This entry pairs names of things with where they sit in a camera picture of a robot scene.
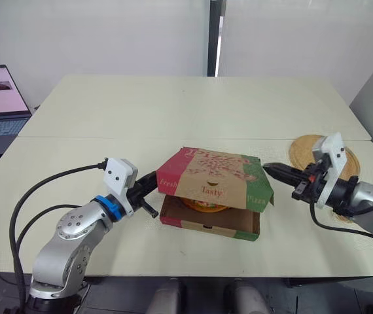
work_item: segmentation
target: wooden round board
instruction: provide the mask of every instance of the wooden round board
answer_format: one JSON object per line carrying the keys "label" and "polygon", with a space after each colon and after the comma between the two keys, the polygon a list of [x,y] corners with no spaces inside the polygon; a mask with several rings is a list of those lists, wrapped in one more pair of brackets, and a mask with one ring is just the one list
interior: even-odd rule
{"label": "wooden round board", "polygon": [[[315,162],[311,148],[316,143],[321,135],[304,135],[296,139],[289,149],[289,157],[291,164],[300,170],[304,170],[306,166],[312,162]],[[344,170],[340,175],[343,180],[348,180],[353,175],[359,175],[361,167],[359,161],[354,153],[349,149],[345,148],[347,163]]]}

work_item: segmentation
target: pizza box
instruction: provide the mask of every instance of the pizza box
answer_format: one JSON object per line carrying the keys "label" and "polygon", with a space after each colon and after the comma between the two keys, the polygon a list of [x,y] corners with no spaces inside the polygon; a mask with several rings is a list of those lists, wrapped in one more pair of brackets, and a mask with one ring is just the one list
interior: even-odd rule
{"label": "pizza box", "polygon": [[179,228],[255,241],[259,236],[259,215],[254,211],[229,208],[218,213],[201,213],[175,196],[165,196],[160,221]]}
{"label": "pizza box", "polygon": [[274,202],[257,157],[183,147],[157,172],[158,191],[170,196],[263,212]]}

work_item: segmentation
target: open pizza box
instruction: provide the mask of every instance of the open pizza box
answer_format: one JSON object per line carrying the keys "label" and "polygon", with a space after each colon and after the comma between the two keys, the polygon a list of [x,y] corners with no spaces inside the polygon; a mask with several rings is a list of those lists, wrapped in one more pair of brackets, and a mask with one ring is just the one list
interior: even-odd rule
{"label": "open pizza box", "polygon": [[[182,148],[157,170],[159,192],[167,194],[163,224],[254,241],[259,216],[274,191],[257,157]],[[229,207],[203,213],[179,198]]]}

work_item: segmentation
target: floor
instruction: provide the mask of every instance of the floor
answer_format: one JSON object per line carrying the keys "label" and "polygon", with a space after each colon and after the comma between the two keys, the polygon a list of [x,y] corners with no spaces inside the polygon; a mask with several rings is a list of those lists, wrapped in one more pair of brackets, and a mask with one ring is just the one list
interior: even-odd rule
{"label": "floor", "polygon": [[[11,273],[2,273],[14,281]],[[154,291],[168,280],[165,277],[97,277],[88,278],[91,283],[80,314],[128,314],[144,313],[152,300]],[[352,281],[348,283],[321,283],[289,288],[282,279],[247,279],[266,297],[275,314],[339,314],[362,313],[364,307],[373,303],[373,292],[358,287],[370,283]],[[226,313],[223,309],[222,293],[232,279],[227,277],[184,277],[187,288],[186,314]],[[18,304],[15,286],[0,280],[0,313],[6,307]]]}

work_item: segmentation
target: table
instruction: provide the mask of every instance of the table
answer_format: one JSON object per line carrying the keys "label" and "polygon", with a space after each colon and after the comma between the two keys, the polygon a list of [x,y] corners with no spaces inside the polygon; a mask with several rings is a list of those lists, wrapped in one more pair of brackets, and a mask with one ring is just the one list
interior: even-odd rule
{"label": "table", "polygon": [[[261,157],[263,162],[288,162],[290,140],[256,139],[94,139],[18,137],[0,159],[0,271],[12,271],[8,225],[14,204],[36,182],[59,171],[100,162],[103,157],[127,158],[144,175],[165,162],[181,146],[202,147]],[[361,179],[373,183],[373,144],[346,141],[361,163]],[[105,194],[103,172],[90,170],[50,183],[24,205],[18,229],[39,211],[59,203],[82,205]],[[314,225],[308,205],[291,199],[292,188],[269,178],[275,207],[261,215],[261,235],[242,241],[162,225],[140,211],[115,224],[95,249],[87,275],[340,277],[373,275],[373,239],[331,232]],[[164,196],[147,197],[160,210]],[[41,247],[52,237],[65,212],[37,222],[22,243],[24,271],[30,272]],[[359,229],[338,221],[329,209],[319,221]]]}
{"label": "table", "polygon": [[340,131],[370,140],[344,100],[314,78],[69,75],[21,136],[296,139]]}

